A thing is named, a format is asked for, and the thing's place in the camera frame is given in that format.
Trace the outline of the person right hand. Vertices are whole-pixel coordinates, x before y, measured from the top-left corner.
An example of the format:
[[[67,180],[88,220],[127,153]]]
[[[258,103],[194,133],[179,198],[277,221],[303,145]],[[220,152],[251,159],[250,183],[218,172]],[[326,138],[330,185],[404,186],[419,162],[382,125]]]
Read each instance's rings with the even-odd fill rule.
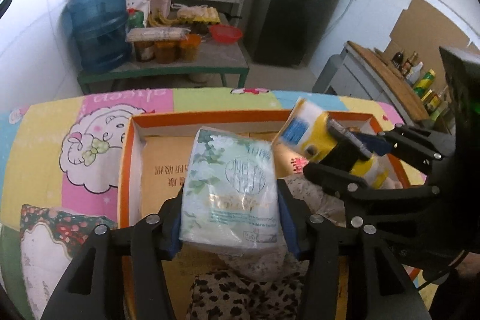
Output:
[[[468,253],[463,261],[456,267],[460,277],[473,279],[480,273],[480,255]]]

